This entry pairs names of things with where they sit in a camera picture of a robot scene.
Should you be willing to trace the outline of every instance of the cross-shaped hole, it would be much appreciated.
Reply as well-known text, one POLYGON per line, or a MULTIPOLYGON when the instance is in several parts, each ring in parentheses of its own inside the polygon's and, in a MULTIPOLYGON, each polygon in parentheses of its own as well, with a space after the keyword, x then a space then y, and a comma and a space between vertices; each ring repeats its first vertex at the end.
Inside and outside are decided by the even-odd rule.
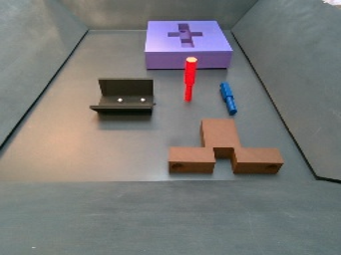
POLYGON ((187 23, 177 24, 177 32, 168 32, 168 37, 179 37, 183 48, 193 48, 192 36, 203 36, 200 32, 191 32, 187 23))

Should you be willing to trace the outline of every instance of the brown blocks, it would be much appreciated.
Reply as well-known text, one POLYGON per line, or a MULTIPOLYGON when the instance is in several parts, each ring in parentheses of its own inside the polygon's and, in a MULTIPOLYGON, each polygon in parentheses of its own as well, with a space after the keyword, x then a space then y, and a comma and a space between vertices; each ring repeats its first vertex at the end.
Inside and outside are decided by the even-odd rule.
POLYGON ((234 120, 203 119, 200 121, 200 144, 211 147, 216 158, 231 158, 232 150, 240 147, 234 120))
POLYGON ((215 158, 208 147, 171 147, 169 173, 212 173, 215 158))
POLYGON ((231 158, 232 173, 276 173, 283 164, 276 148, 236 147, 231 158))

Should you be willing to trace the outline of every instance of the red peg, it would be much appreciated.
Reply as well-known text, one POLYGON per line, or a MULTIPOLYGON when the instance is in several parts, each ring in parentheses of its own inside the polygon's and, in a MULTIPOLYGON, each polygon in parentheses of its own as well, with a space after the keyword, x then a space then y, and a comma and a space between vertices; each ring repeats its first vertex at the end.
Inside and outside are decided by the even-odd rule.
POLYGON ((191 89, 195 82, 196 58, 187 57, 184 64, 184 101, 191 101, 191 89))

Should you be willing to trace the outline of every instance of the purple box with cross-shaped hole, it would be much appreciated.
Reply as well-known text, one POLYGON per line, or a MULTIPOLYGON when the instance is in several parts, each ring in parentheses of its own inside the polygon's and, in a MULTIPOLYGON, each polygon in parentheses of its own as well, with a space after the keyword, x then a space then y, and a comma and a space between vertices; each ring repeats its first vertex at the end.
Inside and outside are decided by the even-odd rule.
POLYGON ((149 21, 147 69, 183 69, 196 57, 199 69, 228 68, 231 48, 215 21, 149 21))

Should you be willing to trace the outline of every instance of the gray wall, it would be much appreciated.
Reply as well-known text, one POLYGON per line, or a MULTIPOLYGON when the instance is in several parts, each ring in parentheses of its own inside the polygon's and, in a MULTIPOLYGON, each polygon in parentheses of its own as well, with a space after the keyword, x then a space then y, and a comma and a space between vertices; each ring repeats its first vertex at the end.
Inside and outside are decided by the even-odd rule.
POLYGON ((60 0, 91 29, 147 29, 148 20, 216 20, 230 29, 256 0, 60 0))
POLYGON ((85 32, 53 0, 0 1, 0 145, 85 32))
POLYGON ((341 12, 260 0, 232 28, 316 176, 341 179, 341 12))

